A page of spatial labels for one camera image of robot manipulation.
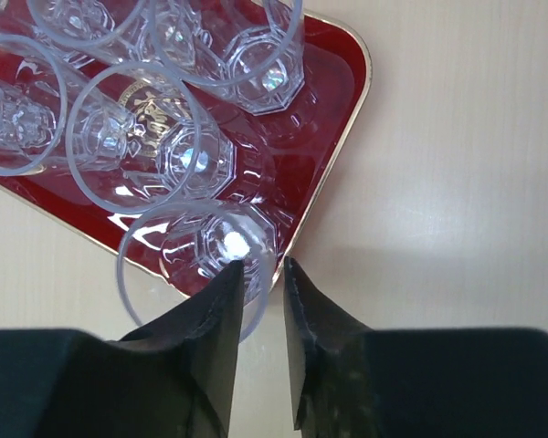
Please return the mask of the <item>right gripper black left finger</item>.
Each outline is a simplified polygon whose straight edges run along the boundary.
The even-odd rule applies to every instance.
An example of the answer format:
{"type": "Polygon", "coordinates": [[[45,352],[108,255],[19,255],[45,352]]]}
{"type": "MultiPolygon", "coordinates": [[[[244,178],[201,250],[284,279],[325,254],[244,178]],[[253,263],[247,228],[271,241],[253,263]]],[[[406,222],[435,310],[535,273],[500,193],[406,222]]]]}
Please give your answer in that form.
{"type": "Polygon", "coordinates": [[[0,437],[225,437],[243,266],[118,340],[0,329],[0,437]]]}

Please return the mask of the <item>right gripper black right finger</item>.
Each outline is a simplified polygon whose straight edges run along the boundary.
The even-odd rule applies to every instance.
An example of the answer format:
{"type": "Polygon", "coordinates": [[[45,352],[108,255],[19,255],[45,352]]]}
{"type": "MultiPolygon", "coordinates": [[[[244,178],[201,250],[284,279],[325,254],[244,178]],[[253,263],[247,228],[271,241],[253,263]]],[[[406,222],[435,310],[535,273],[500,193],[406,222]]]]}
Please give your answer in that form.
{"type": "Polygon", "coordinates": [[[284,261],[293,425],[305,437],[548,437],[548,332],[373,329],[284,261]]]}

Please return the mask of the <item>clear shot glass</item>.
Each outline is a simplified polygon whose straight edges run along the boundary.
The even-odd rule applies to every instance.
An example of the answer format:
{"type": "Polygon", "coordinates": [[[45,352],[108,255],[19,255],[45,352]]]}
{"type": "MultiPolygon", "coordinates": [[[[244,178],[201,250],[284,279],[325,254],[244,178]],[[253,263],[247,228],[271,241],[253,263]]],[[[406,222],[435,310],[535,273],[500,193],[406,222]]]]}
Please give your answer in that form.
{"type": "Polygon", "coordinates": [[[301,1],[152,1],[148,19],[164,66],[252,115],[286,110],[304,85],[301,1]]]}
{"type": "Polygon", "coordinates": [[[243,263],[245,341],[262,320],[278,263],[274,222],[252,203],[165,203],[123,235],[115,275],[122,304],[141,327],[195,296],[230,262],[243,263]]]}
{"type": "Polygon", "coordinates": [[[57,83],[58,109],[51,109],[0,78],[0,176],[45,170],[45,160],[59,145],[68,116],[68,88],[58,59],[37,41],[19,35],[0,35],[6,53],[34,56],[57,83]]]}
{"type": "Polygon", "coordinates": [[[153,58],[146,1],[28,1],[38,27],[57,44],[109,65],[153,58]]]}
{"type": "Polygon", "coordinates": [[[76,92],[65,146],[77,186],[111,213],[213,198],[235,179],[233,142],[176,74],[152,63],[105,68],[76,92]]]}

